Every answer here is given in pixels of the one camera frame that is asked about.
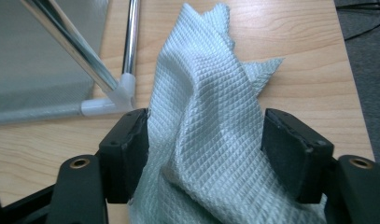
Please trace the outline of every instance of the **table surface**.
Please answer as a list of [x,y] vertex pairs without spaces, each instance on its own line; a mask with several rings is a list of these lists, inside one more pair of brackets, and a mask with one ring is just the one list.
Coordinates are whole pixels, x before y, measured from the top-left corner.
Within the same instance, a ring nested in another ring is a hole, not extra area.
[[[197,11],[217,1],[187,1]],[[345,43],[331,0],[223,1],[231,8],[230,34],[241,61],[285,60],[262,94],[262,108],[288,111],[335,144],[334,156],[373,160]],[[158,53],[184,1],[141,3],[136,100],[148,106]],[[110,0],[101,58],[119,77],[127,0]],[[103,97],[95,87],[95,97]],[[0,200],[13,203],[56,181],[59,166],[94,154],[121,115],[0,126]],[[109,205],[110,223],[129,223],[126,205]]]

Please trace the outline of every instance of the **light blue towel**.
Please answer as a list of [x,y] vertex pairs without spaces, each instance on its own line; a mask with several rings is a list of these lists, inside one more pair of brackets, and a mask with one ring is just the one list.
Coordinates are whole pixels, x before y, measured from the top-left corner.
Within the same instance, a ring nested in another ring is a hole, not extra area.
[[288,196],[260,151],[256,97],[282,60],[239,62],[228,31],[227,6],[182,7],[158,58],[134,224],[325,222],[322,205]]

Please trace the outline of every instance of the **white plastic connector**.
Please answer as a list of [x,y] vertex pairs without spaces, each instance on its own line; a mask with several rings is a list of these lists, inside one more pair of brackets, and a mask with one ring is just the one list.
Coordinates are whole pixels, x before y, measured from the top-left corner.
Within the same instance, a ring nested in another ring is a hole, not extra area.
[[83,101],[81,113],[84,116],[95,116],[135,110],[134,89],[134,75],[129,73],[122,74],[118,87],[106,93],[108,98]]

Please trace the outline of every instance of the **gray carpet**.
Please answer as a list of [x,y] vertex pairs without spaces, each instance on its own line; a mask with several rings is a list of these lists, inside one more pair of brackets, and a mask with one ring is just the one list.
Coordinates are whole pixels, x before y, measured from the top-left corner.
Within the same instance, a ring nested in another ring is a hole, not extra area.
[[[380,1],[335,0],[336,6]],[[380,23],[380,11],[338,10],[344,38]],[[346,40],[346,49],[359,93],[375,160],[380,163],[380,27]]]

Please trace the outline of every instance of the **chrome tube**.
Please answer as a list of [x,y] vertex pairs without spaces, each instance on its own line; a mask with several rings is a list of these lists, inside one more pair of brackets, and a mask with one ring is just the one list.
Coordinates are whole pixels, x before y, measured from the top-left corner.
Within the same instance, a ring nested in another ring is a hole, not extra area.
[[117,88],[118,81],[54,0],[21,1],[102,91],[110,92]]
[[130,0],[122,74],[129,73],[134,75],[136,65],[138,20],[140,14],[139,8],[140,0]]

